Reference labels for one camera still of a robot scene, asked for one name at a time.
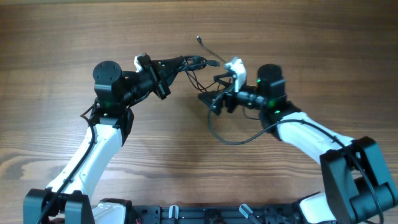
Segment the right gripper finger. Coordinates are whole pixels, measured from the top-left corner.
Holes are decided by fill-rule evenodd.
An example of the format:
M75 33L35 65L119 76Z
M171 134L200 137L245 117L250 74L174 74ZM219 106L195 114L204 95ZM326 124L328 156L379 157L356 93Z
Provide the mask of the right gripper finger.
M221 75L215 75L213 77L213 80L214 80L214 82L219 83L220 85L223 85L225 87L229 87L231 85L231 82L224 81L223 79L224 78L232 78L232 77L233 77L233 74L231 72L226 72L226 73L221 74Z
M198 94L198 99L202 101L205 105L207 105L211 109L217 108L216 97L218 96L217 91L208 91Z

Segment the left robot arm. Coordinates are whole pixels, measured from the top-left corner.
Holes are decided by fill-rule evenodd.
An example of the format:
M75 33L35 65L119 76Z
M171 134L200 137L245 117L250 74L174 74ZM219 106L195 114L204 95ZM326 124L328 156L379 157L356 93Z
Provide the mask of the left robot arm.
M90 200L111 158L123 147L134 120L132 106L151 93L160 99L186 65L185 57L152 60L135 57L137 70L124 71L114 61L93 70L95 102L82 114L85 138L65 168L45 189L30 189L23 203L24 223L139 223L129 200Z

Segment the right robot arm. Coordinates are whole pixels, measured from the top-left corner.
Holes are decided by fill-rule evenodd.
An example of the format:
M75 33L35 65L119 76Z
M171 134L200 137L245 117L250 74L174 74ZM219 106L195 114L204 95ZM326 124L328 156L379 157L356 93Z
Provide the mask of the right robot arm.
M370 137L353 139L312 120L287 99L278 65L265 64L249 86L243 72L227 66L217 75L221 90L199 94L209 114L242 106L258 110L264 133L293 145L320 165L324 190L294 203L288 214L266 212L267 221L287 223L371 223L397 206L397 187L382 152Z

